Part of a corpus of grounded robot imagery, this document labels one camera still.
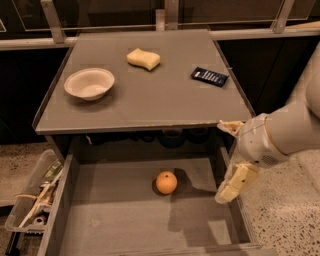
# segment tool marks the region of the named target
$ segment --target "white bowl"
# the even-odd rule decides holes
[[[113,83],[114,76],[108,70],[88,68],[69,76],[64,83],[64,89],[74,97],[92,101],[105,95]]]

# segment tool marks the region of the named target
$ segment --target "gray table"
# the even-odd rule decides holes
[[[158,53],[160,66],[149,72],[128,64],[136,48]],[[206,30],[80,34],[35,130],[46,136],[139,131],[251,117],[231,77],[223,88],[192,80],[197,66],[230,75]],[[90,67],[114,74],[110,94],[95,102],[69,96],[66,79]]]

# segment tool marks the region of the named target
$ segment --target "black cabinet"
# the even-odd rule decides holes
[[[220,41],[229,65],[257,114],[282,107],[320,37]]]
[[[32,121],[67,50],[0,52],[0,144],[44,140]]]

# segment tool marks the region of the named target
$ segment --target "drawer bottom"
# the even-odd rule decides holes
[[[153,189],[174,169],[176,191]],[[176,255],[237,244],[228,205],[214,201],[208,158],[82,164],[60,255]]]

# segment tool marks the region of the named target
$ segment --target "orange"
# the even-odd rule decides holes
[[[156,179],[157,189],[165,195],[171,194],[177,188],[177,185],[177,178],[170,171],[162,171]]]

